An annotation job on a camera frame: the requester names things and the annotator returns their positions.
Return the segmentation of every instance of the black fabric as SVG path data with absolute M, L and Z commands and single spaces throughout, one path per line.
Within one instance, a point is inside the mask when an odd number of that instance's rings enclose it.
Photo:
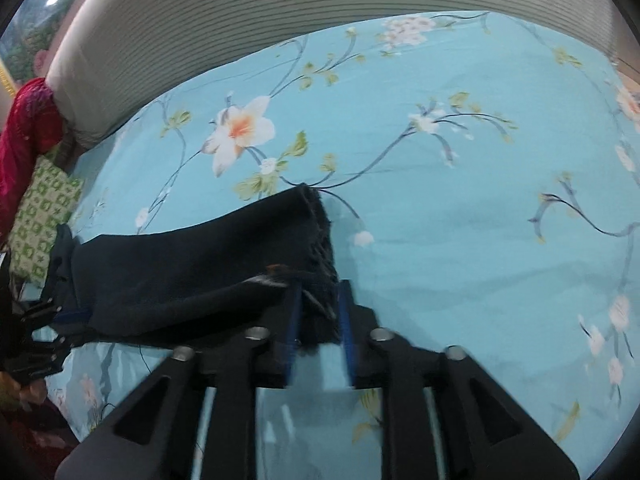
M 0 370 L 4 357 L 16 357 L 24 330 L 20 329 L 13 314 L 9 265 L 11 254 L 6 253 L 0 264 Z
M 53 297 L 61 315 L 89 310 L 88 328 L 102 339 L 169 346 L 249 324 L 293 278 L 305 287 L 307 320 L 332 324 L 329 222 L 307 186 L 160 234 L 101 235 L 77 245 L 60 226 L 43 299 Z M 320 339 L 334 339 L 321 331 Z

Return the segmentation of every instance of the bed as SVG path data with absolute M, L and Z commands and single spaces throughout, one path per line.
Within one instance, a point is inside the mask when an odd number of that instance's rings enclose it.
M 640 47 L 612 0 L 86 0 L 47 83 L 78 143 L 92 148 L 163 92 L 279 41 L 450 9 L 508 13 L 617 55 L 621 69 L 640 70 Z
M 347 23 L 144 105 L 80 158 L 70 225 L 164 232 L 306 182 L 357 300 L 466 347 L 588 478 L 640 400 L 639 132 L 615 67 L 563 33 L 486 10 Z M 165 355 L 86 345 L 50 396 L 83 439 Z M 261 391 L 260 478 L 379 478 L 380 398 L 343 369 L 323 346 Z

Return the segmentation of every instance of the white pillow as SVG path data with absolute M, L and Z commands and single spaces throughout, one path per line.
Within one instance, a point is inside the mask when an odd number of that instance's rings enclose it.
M 425 10 L 497 10 L 614 49 L 611 0 L 86 0 L 47 82 L 89 148 L 178 83 L 293 36 Z

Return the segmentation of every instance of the screw head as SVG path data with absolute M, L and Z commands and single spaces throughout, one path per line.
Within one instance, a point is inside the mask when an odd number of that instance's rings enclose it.
M 244 337 L 251 341 L 262 341 L 270 335 L 269 329 L 263 326 L 252 326 L 244 332 Z
M 394 333 L 386 328 L 374 328 L 369 334 L 373 341 L 389 341 L 394 338 Z
M 194 355 L 196 355 L 196 352 L 190 346 L 178 346 L 174 348 L 172 358 L 184 363 L 193 359 Z
M 466 358 L 466 351 L 462 346 L 450 346 L 445 354 L 452 361 L 462 361 L 462 359 Z

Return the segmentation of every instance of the floral bedsheet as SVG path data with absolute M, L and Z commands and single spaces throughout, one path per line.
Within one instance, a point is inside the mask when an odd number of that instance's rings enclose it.
M 609 61 L 563 34 L 494 12 L 372 20 L 142 108 L 80 160 L 70 223 L 163 232 L 306 182 L 358 301 L 415 345 L 466 347 L 586 478 L 640 400 L 639 132 Z M 84 438 L 163 355 L 87 345 L 50 393 Z M 301 357 L 260 394 L 260 478 L 377 479 L 379 423 L 337 346 Z

